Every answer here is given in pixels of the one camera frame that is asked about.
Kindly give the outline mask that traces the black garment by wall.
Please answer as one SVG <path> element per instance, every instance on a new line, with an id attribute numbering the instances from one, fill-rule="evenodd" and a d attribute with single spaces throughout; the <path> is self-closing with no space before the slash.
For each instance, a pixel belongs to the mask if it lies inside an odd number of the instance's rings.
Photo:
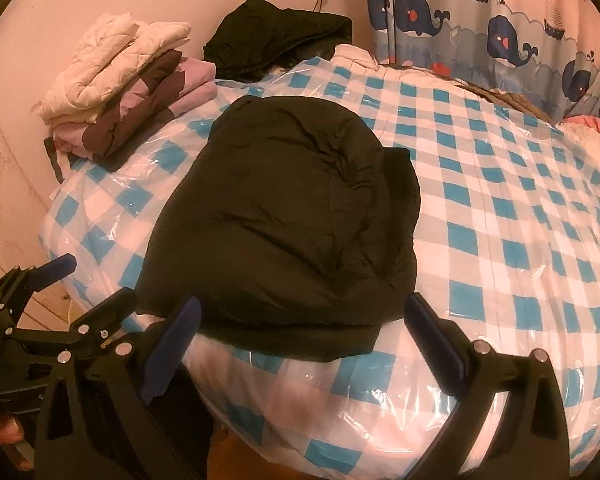
<path id="1" fill-rule="evenodd" d="M 314 56 L 330 58 L 338 44 L 352 41 L 352 32 L 347 16 L 246 0 L 223 18 L 202 53 L 215 65 L 218 78 L 256 82 L 274 67 L 291 68 Z"/>

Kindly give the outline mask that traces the black puffer jacket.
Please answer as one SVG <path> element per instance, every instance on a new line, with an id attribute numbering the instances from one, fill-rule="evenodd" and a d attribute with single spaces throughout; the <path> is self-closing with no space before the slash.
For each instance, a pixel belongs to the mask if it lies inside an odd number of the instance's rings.
<path id="1" fill-rule="evenodd" d="M 308 96 L 244 96 L 160 211 L 135 290 L 164 318 L 287 359 L 370 353 L 415 288 L 420 187 L 406 148 Z"/>

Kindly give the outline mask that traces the whale pattern curtain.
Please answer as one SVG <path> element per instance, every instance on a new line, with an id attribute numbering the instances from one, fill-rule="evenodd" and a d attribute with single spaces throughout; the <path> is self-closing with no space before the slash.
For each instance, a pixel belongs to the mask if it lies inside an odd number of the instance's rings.
<path id="1" fill-rule="evenodd" d="M 518 93 L 559 122 L 600 118 L 591 0 L 366 0 L 375 56 Z"/>

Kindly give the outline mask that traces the brown plush toy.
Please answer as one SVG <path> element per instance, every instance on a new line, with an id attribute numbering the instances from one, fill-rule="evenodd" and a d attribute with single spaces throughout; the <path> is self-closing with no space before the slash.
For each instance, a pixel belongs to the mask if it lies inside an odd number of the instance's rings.
<path id="1" fill-rule="evenodd" d="M 494 105 L 511 108 L 512 110 L 518 110 L 518 112 L 531 115 L 551 125 L 554 125 L 555 123 L 554 120 L 544 112 L 544 110 L 541 110 L 539 107 L 534 105 L 522 94 L 501 92 L 498 91 L 498 89 L 486 90 L 476 86 L 475 84 L 470 84 L 469 82 L 464 81 L 456 82 L 455 85 L 458 88 L 462 88 L 475 94 L 476 96 L 480 96 L 480 98 L 483 98 Z"/>

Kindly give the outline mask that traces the pink pillow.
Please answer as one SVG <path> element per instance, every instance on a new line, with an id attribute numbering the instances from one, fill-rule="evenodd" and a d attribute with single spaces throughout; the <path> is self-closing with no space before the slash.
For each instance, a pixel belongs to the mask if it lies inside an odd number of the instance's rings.
<path id="1" fill-rule="evenodd" d="M 600 118 L 593 115 L 567 117 L 559 123 L 559 128 L 568 132 L 591 154 L 600 154 Z"/>

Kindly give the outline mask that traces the cream quilted folded jacket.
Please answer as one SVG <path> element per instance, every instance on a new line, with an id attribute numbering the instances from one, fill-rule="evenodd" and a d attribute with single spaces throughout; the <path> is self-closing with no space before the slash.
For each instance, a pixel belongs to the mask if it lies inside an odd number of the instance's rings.
<path id="1" fill-rule="evenodd" d="M 104 107 L 149 62 L 185 44 L 187 22 L 145 23 L 131 14 L 102 14 L 84 32 L 69 66 L 35 107 L 45 125 L 96 122 Z"/>

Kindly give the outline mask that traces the pink brown folded jacket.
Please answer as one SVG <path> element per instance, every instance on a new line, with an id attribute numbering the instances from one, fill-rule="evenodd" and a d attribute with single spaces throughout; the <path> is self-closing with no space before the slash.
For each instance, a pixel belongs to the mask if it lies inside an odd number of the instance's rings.
<path id="1" fill-rule="evenodd" d="M 56 180 L 79 159 L 119 170 L 164 125 L 216 97 L 213 63 L 169 50 L 148 63 L 94 113 L 50 128 L 44 148 Z"/>

